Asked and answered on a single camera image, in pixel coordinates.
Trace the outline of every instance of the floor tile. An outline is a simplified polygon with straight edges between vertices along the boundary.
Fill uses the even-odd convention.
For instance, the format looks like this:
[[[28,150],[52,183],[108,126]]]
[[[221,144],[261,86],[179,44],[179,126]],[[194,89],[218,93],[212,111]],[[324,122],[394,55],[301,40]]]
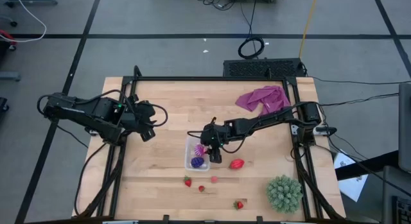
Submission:
[[[409,80],[391,40],[307,40],[303,62],[310,76],[327,80],[394,82]],[[321,103],[398,92],[398,85],[355,85],[316,80]],[[325,108],[330,126],[366,157],[398,149],[398,97]],[[335,144],[355,155],[350,147]]]
[[[301,34],[311,2],[259,2],[253,32]],[[252,7],[252,1],[243,3],[249,19]],[[221,12],[197,0],[101,0],[91,33],[248,33],[248,25],[238,3]],[[387,34],[388,30],[374,0],[318,0],[308,33]]]
[[[46,26],[47,34],[82,34],[94,0],[57,0],[57,5],[27,6]],[[1,20],[0,24],[9,33],[43,33],[44,27],[29,15],[21,5],[14,8],[0,7],[0,15],[7,15],[18,22],[16,28]]]
[[[30,42],[9,53],[1,66],[2,71],[19,71],[22,75],[20,82],[0,83],[0,96],[6,97],[10,106],[0,123],[0,168],[4,169],[0,172],[0,216],[4,223],[14,222],[50,126],[37,112],[37,99],[62,90],[77,45],[74,39]],[[67,196],[60,193],[54,198],[64,203]],[[48,212],[60,211],[56,207]]]
[[[397,34],[411,34],[411,0],[381,0]]]
[[[241,59],[243,39],[89,39],[74,76],[70,94],[91,98],[109,76],[132,75],[138,65],[143,76],[222,76],[224,60]],[[265,39],[261,58],[294,58],[299,40]],[[252,53],[252,43],[243,53]]]

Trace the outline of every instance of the purple towel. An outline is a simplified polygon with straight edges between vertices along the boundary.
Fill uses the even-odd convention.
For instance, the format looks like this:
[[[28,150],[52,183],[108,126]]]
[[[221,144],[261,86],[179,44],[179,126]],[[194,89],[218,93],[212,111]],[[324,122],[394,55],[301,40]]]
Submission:
[[[261,111],[260,115],[269,114],[285,106],[290,106],[284,89],[279,86],[265,86],[262,89],[246,93],[237,99],[236,105],[252,112],[260,102],[263,104],[263,111]]]

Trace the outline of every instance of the green spiky ball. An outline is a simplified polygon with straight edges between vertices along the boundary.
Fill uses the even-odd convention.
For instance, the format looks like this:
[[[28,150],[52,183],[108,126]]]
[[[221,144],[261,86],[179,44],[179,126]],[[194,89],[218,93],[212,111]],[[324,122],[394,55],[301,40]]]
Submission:
[[[267,185],[267,197],[271,207],[277,212],[294,213],[300,207],[301,184],[285,175],[276,177]]]

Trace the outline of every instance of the butcher block tabletop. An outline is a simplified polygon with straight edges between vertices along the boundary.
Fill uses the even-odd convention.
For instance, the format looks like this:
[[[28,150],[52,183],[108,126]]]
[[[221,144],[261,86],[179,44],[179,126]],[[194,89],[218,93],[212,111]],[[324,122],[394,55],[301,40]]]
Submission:
[[[103,92],[120,89],[121,81],[122,78],[106,78]],[[297,83],[301,101],[318,101],[312,78],[297,78]],[[138,81],[139,99],[164,107],[169,118],[165,125],[154,129],[156,136],[148,142],[143,142],[139,134],[128,136],[115,219],[162,220],[167,214],[170,220],[255,221],[256,216],[262,216],[264,221],[304,221],[302,205],[294,214],[280,214],[271,208],[265,194],[267,182],[276,176],[297,179],[295,162],[290,156],[289,124],[254,132],[238,152],[222,151],[223,162],[212,163],[207,172],[184,168],[187,131],[202,130],[214,116],[219,125],[228,119],[258,116],[261,105],[249,112],[235,102],[242,94],[267,85],[282,87],[280,82],[271,81]],[[292,88],[289,90],[293,104]],[[115,92],[108,96],[119,98]],[[160,123],[164,118],[164,112],[156,109],[152,120]],[[315,138],[318,145],[328,148],[326,137]],[[239,143],[231,142],[226,148],[234,150]],[[100,137],[92,137],[87,158],[101,144]],[[84,171],[77,201],[79,212],[101,187],[108,152],[107,145]],[[311,155],[318,188],[334,209],[345,216],[331,154],[312,146]],[[243,168],[229,169],[234,159],[243,159]],[[184,176],[192,178],[191,187],[184,185]],[[218,177],[217,183],[211,183],[212,176]],[[205,187],[202,193],[198,190],[200,185]],[[306,188],[310,213],[315,217],[312,194]],[[107,193],[104,214],[109,213],[111,196],[112,190]],[[241,201],[244,207],[237,211],[233,207],[235,201]]]

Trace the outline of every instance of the plastic container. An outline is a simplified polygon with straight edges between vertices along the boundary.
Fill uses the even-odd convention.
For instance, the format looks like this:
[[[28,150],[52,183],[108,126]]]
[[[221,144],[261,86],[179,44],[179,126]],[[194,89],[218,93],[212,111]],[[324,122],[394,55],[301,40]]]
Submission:
[[[186,157],[184,157],[184,167],[186,168],[186,170],[190,170],[190,171],[206,172],[210,169],[210,158],[208,157],[207,154],[203,156],[204,163],[200,167],[193,168],[193,166],[191,166],[191,159],[194,157],[197,157],[195,155],[194,149],[195,149],[195,146],[198,144],[200,144],[200,139],[187,136]]]

